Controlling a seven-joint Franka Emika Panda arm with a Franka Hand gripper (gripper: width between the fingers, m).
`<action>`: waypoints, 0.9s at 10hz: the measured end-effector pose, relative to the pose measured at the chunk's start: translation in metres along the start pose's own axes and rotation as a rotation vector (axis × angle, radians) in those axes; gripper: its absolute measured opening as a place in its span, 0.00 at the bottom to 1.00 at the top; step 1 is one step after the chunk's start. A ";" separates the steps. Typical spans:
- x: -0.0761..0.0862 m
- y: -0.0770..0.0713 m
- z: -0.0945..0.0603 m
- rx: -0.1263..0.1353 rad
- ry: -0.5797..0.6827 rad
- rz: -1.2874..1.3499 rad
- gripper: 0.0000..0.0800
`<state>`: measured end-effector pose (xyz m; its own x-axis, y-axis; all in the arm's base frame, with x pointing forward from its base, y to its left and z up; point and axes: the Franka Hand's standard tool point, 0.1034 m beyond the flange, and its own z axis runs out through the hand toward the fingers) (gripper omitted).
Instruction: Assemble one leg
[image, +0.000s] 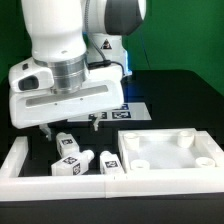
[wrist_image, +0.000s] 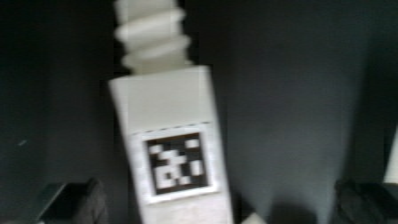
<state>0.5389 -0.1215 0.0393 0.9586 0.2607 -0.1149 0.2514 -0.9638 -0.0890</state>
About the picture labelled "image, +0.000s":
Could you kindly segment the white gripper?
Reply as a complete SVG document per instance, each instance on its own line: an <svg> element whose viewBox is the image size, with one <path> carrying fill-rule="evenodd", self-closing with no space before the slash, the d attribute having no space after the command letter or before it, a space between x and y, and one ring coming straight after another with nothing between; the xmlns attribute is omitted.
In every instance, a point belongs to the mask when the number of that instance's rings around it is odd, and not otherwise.
<svg viewBox="0 0 224 224"><path fill-rule="evenodd" d="M95 113L95 131L103 114L97 112L118 109L124 102L121 87L122 69L118 65L90 70L87 80L74 93L53 94L49 89L9 95L12 125L18 129L40 125L39 129L51 141L51 129L45 123L57 122Z"/></svg>

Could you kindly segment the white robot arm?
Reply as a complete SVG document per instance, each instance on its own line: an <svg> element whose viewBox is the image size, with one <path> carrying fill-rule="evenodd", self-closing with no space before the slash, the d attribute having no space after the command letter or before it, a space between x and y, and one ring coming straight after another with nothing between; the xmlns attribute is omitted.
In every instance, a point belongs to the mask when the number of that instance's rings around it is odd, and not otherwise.
<svg viewBox="0 0 224 224"><path fill-rule="evenodd" d="M118 109L125 74L120 39L144 21L146 0L21 0L32 56L9 71L18 129Z"/></svg>

